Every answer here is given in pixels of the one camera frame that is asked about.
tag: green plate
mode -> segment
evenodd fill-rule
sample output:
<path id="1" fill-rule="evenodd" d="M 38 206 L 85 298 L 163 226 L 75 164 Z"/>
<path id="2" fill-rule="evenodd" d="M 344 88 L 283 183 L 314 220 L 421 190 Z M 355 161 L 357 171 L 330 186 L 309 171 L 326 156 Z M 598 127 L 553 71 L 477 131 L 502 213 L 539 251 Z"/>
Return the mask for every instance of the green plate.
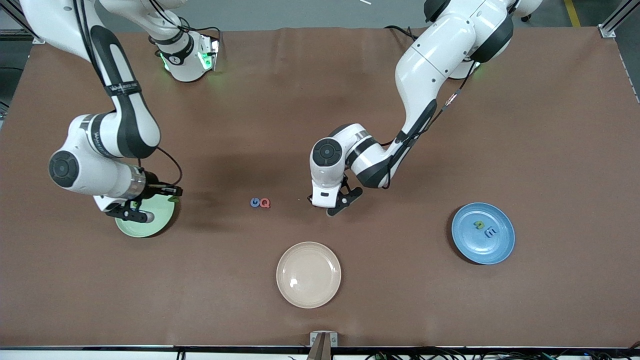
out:
<path id="1" fill-rule="evenodd" d="M 175 209 L 175 203 L 169 201 L 172 196 L 155 195 L 151 199 L 143 200 L 141 211 L 148 211 L 154 214 L 154 220 L 147 224 L 135 221 L 124 221 L 120 218 L 116 219 L 116 225 L 126 235 L 132 238 L 146 238 L 148 236 L 159 233 L 169 224 Z"/>

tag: plate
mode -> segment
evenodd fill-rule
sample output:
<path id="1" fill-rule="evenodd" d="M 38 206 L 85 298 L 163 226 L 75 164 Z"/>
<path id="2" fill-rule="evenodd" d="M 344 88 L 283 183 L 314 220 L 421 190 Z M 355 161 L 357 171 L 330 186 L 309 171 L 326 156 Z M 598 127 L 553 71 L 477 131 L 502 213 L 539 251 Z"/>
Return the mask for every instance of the plate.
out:
<path id="1" fill-rule="evenodd" d="M 280 258 L 276 282 L 291 304 L 313 309 L 329 302 L 340 287 L 342 270 L 333 251 L 307 241 L 293 245 Z"/>
<path id="2" fill-rule="evenodd" d="M 125 221 L 116 218 L 116 225 L 126 235 L 132 238 L 146 238 L 162 231 L 169 224 L 175 209 L 175 203 L 169 201 L 170 195 L 154 195 L 151 199 L 143 200 L 140 210 L 154 214 L 154 220 L 147 224 L 135 221 Z"/>
<path id="3" fill-rule="evenodd" d="M 507 215 L 483 202 L 463 206 L 453 218 L 451 233 L 458 250 L 482 265 L 504 261 L 516 243 L 513 224 Z"/>

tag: beige plate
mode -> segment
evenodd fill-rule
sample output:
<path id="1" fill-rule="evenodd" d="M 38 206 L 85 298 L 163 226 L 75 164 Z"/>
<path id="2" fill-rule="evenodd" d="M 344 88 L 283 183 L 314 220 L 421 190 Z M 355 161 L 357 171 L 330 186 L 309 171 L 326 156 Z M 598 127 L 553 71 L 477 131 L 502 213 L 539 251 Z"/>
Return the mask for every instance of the beige plate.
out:
<path id="1" fill-rule="evenodd" d="M 335 254 L 328 247 L 311 241 L 285 251 L 276 271 L 282 296 L 303 309 L 329 302 L 338 291 L 341 279 L 342 270 Z"/>

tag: table surface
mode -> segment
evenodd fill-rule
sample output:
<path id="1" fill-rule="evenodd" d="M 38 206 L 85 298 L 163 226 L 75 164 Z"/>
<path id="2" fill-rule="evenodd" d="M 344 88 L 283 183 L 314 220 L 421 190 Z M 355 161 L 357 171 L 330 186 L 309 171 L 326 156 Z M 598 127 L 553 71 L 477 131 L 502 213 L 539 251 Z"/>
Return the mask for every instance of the table surface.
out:
<path id="1" fill-rule="evenodd" d="M 112 105 L 86 62 L 34 47 L 0 133 L 0 345 L 296 345 L 318 329 L 348 346 L 637 340 L 640 108 L 615 41 L 595 28 L 517 29 L 391 189 L 365 189 L 335 218 L 306 200 L 309 150 L 344 123 L 395 136 L 407 38 L 225 33 L 220 71 L 179 83 L 146 35 L 119 37 L 184 168 L 178 219 L 128 238 L 91 197 L 49 179 L 69 122 Z M 160 152 L 143 165 L 177 177 Z M 515 225 L 501 264 L 474 265 L 452 245 L 453 214 L 476 201 Z M 301 241 L 329 246 L 342 266 L 338 294 L 318 309 L 276 287 L 280 256 Z"/>

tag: yellow tape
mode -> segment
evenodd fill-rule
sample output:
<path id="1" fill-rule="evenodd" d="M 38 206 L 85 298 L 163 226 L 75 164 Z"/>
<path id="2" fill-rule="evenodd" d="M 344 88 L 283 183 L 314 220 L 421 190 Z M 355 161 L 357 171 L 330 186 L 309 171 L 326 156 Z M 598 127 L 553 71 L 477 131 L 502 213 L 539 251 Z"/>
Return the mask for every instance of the yellow tape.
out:
<path id="1" fill-rule="evenodd" d="M 566 7 L 566 12 L 569 14 L 569 20 L 571 20 L 571 25 L 574 28 L 579 28 L 580 19 L 578 19 L 578 13 L 575 12 L 575 6 L 573 5 L 573 1 L 564 0 L 564 6 Z"/>

